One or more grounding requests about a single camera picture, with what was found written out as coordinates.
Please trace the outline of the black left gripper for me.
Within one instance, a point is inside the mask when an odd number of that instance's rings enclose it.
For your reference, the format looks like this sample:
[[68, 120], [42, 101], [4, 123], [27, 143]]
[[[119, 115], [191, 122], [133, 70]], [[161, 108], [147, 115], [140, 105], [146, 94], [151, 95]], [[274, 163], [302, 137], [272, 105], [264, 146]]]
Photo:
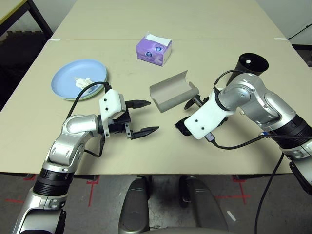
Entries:
[[[127, 108], [142, 108], [148, 105], [151, 105], [151, 102], [146, 100], [129, 100], [125, 101]], [[109, 132], [112, 133], [125, 133], [128, 139], [138, 139], [142, 137], [146, 137], [149, 134], [155, 132], [159, 129], [159, 126], [152, 126], [152, 127], [146, 127], [142, 128], [140, 131], [133, 132], [130, 129], [130, 122], [131, 117], [129, 114], [129, 111], [124, 112], [121, 116], [119, 116], [117, 119], [110, 119], [109, 122]]]

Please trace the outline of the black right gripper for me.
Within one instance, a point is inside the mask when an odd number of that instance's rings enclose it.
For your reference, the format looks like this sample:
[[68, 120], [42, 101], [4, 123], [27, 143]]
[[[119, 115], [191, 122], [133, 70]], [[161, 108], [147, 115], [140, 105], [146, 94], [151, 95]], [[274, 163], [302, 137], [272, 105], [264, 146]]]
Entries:
[[200, 95], [196, 95], [191, 100], [189, 100], [185, 106], [184, 110], [189, 109], [193, 104], [196, 104], [198, 107], [202, 107], [207, 101], [209, 100], [209, 97], [205, 97], [204, 99], [201, 99]]

